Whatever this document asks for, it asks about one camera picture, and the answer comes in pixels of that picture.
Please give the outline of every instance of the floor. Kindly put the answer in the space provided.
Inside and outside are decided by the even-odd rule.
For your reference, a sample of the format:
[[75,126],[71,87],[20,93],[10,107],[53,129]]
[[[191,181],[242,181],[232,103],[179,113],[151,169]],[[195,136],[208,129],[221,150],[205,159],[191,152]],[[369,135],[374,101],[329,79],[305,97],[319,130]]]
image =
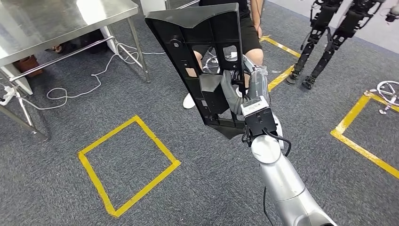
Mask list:
[[[177,7],[188,1],[172,1]],[[266,2],[264,35],[300,52],[308,20]],[[144,23],[135,17],[145,52],[162,52]],[[128,24],[114,25],[118,40],[133,45]],[[303,74],[323,52],[320,43]],[[297,58],[266,41],[264,65],[270,80]],[[92,89],[89,76],[104,70],[111,52],[83,52],[51,66],[30,83],[29,100],[45,107],[61,104],[46,93],[54,87],[70,95]],[[41,62],[55,56],[37,55]],[[28,107],[36,126],[50,136],[39,143],[0,114],[0,226],[80,225],[270,225],[262,210],[263,185],[257,163],[239,137],[227,140],[203,125],[197,110],[184,110],[187,91],[165,55],[145,56],[153,81],[144,82],[136,65],[114,59],[94,92],[58,109]],[[399,221],[399,180],[330,134],[363,92],[383,80],[398,80],[399,56],[355,38],[336,53],[311,91],[282,82],[271,92],[272,109],[293,142],[290,161],[315,200],[339,225],[392,226]],[[399,169],[398,113],[380,115],[370,100],[344,132],[350,140]],[[19,112],[14,100],[7,108]],[[77,153],[138,115],[181,162],[169,176],[120,217],[110,216]],[[170,162],[133,123],[86,154],[115,209],[166,169]],[[274,225],[280,225],[266,197]]]

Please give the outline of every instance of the floor marking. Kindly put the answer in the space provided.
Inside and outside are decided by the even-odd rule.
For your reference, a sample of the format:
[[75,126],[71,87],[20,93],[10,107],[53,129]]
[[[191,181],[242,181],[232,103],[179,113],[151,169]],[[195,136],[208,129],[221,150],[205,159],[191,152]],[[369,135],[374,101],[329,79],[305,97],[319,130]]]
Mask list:
[[[108,138],[112,137],[126,126],[136,122],[144,132],[154,141],[154,143],[158,146],[158,148],[167,156],[167,158],[172,162],[172,164],[166,168],[161,174],[159,174],[156,178],[154,178],[149,184],[147,184],[143,189],[141,189],[137,194],[135,194],[130,200],[128,200],[125,204],[123,204],[119,209],[115,210],[113,207],[108,194],[105,192],[103,185],[101,184],[100,179],[97,177],[93,168],[91,167],[88,159],[85,154],[91,151],[93,148],[100,145],[102,142],[106,141]],[[121,124],[111,132],[107,133],[102,138],[98,139],[94,143],[90,144],[80,152],[78,152],[78,158],[81,161],[83,167],[86,169],[89,178],[91,179],[94,187],[96,187],[98,194],[103,200],[105,209],[107,212],[113,217],[119,217],[123,213],[125,213],[130,207],[132,207],[137,201],[139,201],[145,194],[147,194],[151,189],[153,189],[159,182],[161,182],[165,177],[167,177],[173,170],[175,170],[179,165],[180,161],[177,160],[173,154],[163,145],[163,143],[155,136],[155,134],[147,127],[147,125],[140,119],[137,115],[133,118],[129,119],[125,123]]]
[[273,44],[273,45],[279,47],[280,49],[285,50],[285,51],[287,51],[288,53],[290,53],[290,54],[296,56],[297,58],[299,58],[299,57],[301,56],[300,53],[297,53],[297,52],[295,52],[294,50],[292,50],[292,49],[290,49],[290,48],[288,48],[288,47],[286,47],[286,46],[284,46],[284,45],[281,45],[280,43],[276,42],[275,40],[269,38],[269,36],[270,36],[270,35],[263,36],[263,37],[260,38],[259,41],[260,41],[260,42],[262,42],[262,41],[267,41],[267,42],[269,42],[269,43],[271,43],[271,44]]
[[[370,153],[369,151],[362,148],[361,146],[359,146],[358,144],[356,144],[355,142],[351,141],[350,139],[348,139],[343,135],[345,130],[350,126],[353,120],[359,115],[361,110],[366,106],[366,104],[369,102],[370,99],[378,101],[384,105],[387,104],[385,100],[383,100],[381,97],[373,93],[370,93],[369,95],[370,96],[363,95],[357,101],[355,106],[342,119],[339,125],[334,130],[331,131],[330,134],[335,138],[337,138],[338,140],[340,140],[341,142],[343,142],[344,144],[346,144],[347,146],[349,146],[350,148],[352,148],[353,150],[355,150],[356,152],[358,152],[359,154],[363,155],[364,157],[375,163],[376,165],[378,165],[379,167],[381,167],[382,169],[384,169],[385,171],[387,171],[388,173],[392,174],[397,179],[399,179],[399,170],[395,169],[391,165],[387,164],[377,156],[373,155],[372,153]],[[393,106],[392,110],[399,112],[399,107]]]
[[278,84],[280,84],[282,81],[284,81],[284,79],[286,79],[286,77],[288,77],[288,75],[290,74],[290,72],[292,71],[292,69],[294,68],[294,65],[292,65],[291,67],[289,67],[287,70],[285,70],[281,75],[279,75],[277,78],[275,78],[273,81],[271,81],[268,84],[268,90],[269,92],[276,87]]
[[[284,45],[282,45],[282,44],[276,42],[275,40],[269,38],[269,36],[270,36],[270,35],[266,35],[266,36],[261,37],[260,40],[259,40],[259,42],[267,41],[267,42],[269,42],[269,43],[271,43],[271,44],[273,44],[273,45],[279,47],[279,48],[282,49],[282,50],[287,51],[288,53],[290,53],[290,54],[292,54],[292,55],[294,55],[294,56],[296,56],[296,57],[298,57],[298,58],[301,56],[300,53],[297,53],[297,52],[293,51],[292,49],[290,49],[290,48],[288,48],[288,47],[286,47],[286,46],[284,46]],[[273,81],[271,81],[271,82],[269,83],[269,85],[268,85],[268,90],[269,90],[269,92],[270,92],[273,88],[275,88],[278,84],[280,84],[282,81],[284,81],[284,79],[286,79],[286,77],[289,76],[289,73],[290,73],[293,69],[294,69],[294,65],[292,65],[291,67],[289,67],[288,69],[286,69],[282,74],[280,74],[277,78],[275,78]]]

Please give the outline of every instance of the black shorts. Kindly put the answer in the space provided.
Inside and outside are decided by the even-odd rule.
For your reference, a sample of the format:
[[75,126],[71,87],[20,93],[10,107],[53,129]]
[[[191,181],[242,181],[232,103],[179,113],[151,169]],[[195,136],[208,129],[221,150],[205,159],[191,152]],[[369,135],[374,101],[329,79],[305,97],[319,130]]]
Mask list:
[[[251,17],[249,15],[241,17],[239,19],[239,24],[241,28],[242,53],[246,54],[250,50],[256,48],[262,49],[262,46],[259,43],[258,32],[256,31],[254,24],[252,23]],[[204,56],[209,48],[210,46],[194,46],[192,49]]]

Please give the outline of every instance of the power strip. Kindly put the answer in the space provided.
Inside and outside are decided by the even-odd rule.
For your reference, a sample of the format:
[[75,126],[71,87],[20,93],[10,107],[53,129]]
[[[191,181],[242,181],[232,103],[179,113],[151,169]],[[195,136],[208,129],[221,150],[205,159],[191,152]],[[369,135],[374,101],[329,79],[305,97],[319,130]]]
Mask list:
[[10,102],[12,97],[15,96],[16,92],[15,89],[11,88],[10,86],[5,86],[4,90],[7,92],[7,94],[3,96],[2,101],[0,101],[0,105],[6,106]]

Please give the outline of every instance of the brown bag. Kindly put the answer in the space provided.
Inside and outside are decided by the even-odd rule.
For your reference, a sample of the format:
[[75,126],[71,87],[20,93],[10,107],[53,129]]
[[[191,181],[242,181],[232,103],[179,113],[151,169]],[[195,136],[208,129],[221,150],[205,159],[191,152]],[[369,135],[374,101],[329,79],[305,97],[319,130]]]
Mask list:
[[[27,71],[30,70],[30,69],[33,69],[33,68],[39,66],[39,63],[37,62],[36,57],[35,57],[34,55],[32,55],[32,56],[30,56],[30,57],[28,56],[28,57],[26,57],[26,58],[24,58],[24,59],[21,59],[21,60],[19,60],[19,61],[15,61],[15,62],[13,63],[13,65],[14,65],[14,67],[16,67],[20,72],[24,73],[24,72],[27,72]],[[33,72],[33,73],[31,73],[31,74],[29,74],[29,75],[27,75],[27,76],[28,76],[29,78],[32,78],[32,77],[34,77],[34,76],[36,76],[36,75],[38,75],[38,74],[41,74],[41,73],[43,73],[43,70],[35,71],[35,72]]]

